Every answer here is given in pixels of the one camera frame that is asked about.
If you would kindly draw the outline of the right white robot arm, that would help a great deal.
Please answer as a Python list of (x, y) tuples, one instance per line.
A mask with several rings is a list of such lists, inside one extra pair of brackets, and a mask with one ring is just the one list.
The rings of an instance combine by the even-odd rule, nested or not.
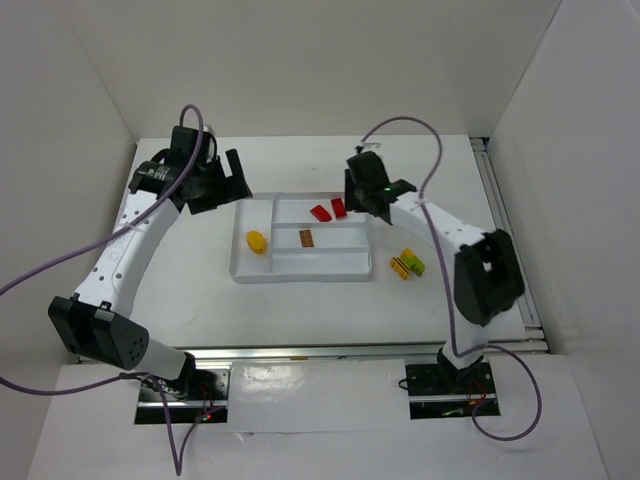
[(448, 339), (437, 354), (443, 381), (456, 384), (482, 362), (488, 325), (524, 294), (511, 236), (483, 230), (422, 198), (405, 180), (391, 181), (371, 151), (347, 160), (345, 208), (368, 213), (434, 247), (445, 282)]

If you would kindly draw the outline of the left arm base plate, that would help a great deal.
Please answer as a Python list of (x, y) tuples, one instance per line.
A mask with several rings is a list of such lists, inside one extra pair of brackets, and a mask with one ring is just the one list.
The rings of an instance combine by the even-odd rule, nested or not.
[[(178, 393), (171, 390), (164, 382), (160, 382), (173, 424), (191, 424), (199, 416), (203, 416), (203, 424), (227, 422), (231, 368), (215, 365), (209, 368), (208, 372), (206, 380), (191, 387), (187, 393)], [(134, 423), (136, 425), (165, 423), (161, 394), (150, 380), (144, 380), (140, 385)]]

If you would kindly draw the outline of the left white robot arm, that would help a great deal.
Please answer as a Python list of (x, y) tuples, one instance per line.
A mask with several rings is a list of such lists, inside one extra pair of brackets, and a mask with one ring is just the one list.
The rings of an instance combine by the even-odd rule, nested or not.
[(193, 215), (251, 197), (236, 150), (226, 174), (209, 129), (174, 127), (169, 147), (141, 163), (117, 224), (94, 268), (68, 297), (55, 297), (48, 316), (67, 351), (124, 371), (147, 373), (184, 398), (215, 381), (195, 357), (153, 339), (131, 320), (139, 285), (162, 238), (182, 210)]

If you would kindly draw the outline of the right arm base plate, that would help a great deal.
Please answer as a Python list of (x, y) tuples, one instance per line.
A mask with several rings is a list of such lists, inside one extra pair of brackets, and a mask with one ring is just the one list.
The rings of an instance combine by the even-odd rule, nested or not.
[(398, 387), (408, 394), (412, 420), (471, 417), (477, 405), (478, 416), (501, 415), (488, 362), (455, 386), (444, 382), (436, 364), (407, 364)]

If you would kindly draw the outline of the lime green lego brick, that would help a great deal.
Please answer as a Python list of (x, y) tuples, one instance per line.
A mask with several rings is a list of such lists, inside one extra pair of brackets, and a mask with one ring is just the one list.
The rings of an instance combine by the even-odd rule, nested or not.
[(416, 276), (421, 277), (425, 271), (424, 262), (409, 248), (401, 253), (401, 260)]

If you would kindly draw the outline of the yellow rounded lego brick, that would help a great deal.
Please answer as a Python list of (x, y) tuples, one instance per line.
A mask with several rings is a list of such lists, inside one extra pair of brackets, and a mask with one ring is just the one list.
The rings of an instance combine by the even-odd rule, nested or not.
[(246, 234), (249, 249), (257, 255), (265, 254), (268, 248), (266, 237), (259, 231), (251, 230)]

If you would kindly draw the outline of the yellow striped lego brick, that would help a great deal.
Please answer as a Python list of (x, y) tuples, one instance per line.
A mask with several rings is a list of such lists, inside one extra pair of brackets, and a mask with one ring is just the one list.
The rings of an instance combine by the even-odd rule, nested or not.
[(407, 280), (412, 273), (411, 269), (404, 263), (404, 261), (400, 257), (392, 257), (390, 260), (390, 267), (403, 280)]

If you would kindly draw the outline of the red sloped lego brick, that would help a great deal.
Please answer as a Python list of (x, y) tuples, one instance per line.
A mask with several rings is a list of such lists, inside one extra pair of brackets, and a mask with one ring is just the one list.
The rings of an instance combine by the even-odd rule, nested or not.
[(333, 219), (331, 214), (322, 205), (315, 205), (310, 209), (310, 214), (321, 223), (330, 222)]

